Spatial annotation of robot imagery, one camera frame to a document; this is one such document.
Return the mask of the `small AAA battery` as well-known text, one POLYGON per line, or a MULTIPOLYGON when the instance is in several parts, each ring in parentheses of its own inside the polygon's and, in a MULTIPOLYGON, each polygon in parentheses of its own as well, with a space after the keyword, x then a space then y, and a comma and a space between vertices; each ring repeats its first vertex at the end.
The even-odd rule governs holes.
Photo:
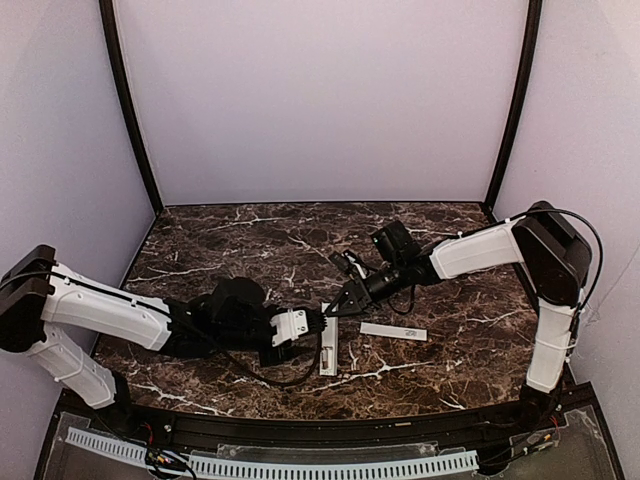
POLYGON ((324 348, 322 350, 322 368, 323 369, 328 369, 330 367, 330 354, 331 351, 329 348, 324 348))

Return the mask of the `white remote control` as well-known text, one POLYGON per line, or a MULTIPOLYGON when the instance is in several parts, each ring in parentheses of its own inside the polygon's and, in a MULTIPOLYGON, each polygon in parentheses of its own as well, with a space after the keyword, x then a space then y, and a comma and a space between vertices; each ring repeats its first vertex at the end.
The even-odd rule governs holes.
POLYGON ((327 317, 326 326, 322 332, 322 350, 329 348, 330 354, 330 367, 328 369, 322 368, 322 350, 319 362, 319 375, 327 377, 335 377, 338 370, 338 321, 336 317, 327 317))

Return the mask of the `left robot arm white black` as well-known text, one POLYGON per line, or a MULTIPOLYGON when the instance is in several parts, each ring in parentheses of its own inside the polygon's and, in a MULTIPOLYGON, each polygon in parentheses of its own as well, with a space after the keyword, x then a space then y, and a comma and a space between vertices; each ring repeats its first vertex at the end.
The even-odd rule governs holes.
POLYGON ((310 333, 304 308, 268 306, 248 278, 222 280, 188 302, 134 295, 90 280, 39 245, 1 279, 1 348, 23 353, 100 413, 127 414, 123 375, 90 359, 63 331, 81 327, 178 359, 254 351, 264 362, 310 333))

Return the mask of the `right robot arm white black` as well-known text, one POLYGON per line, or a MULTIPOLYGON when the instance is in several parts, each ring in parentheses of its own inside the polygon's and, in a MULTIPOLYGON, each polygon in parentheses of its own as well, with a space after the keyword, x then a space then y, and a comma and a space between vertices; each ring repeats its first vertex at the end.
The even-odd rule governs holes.
POLYGON ((591 248, 571 225, 575 213, 546 201, 492 225, 458 232, 428 246, 420 245, 400 221, 372 234, 385 265, 373 271, 349 251, 331 261, 349 280, 325 307, 329 317, 366 313, 404 289, 506 264, 526 272, 536 296, 537 327, 531 361, 518 398, 516 424, 533 429, 559 403, 565 364, 575 347, 580 316, 599 279, 589 271, 601 262, 601 246, 591 248))

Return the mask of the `white battery cover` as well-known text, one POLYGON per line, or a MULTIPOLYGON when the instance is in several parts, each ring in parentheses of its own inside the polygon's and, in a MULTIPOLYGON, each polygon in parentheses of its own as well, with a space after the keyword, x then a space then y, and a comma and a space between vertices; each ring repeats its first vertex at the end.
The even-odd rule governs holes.
POLYGON ((425 329, 381 325, 368 322, 362 322, 360 324, 360 333, 371 336, 411 341, 426 341, 428 338, 428 334, 425 329))

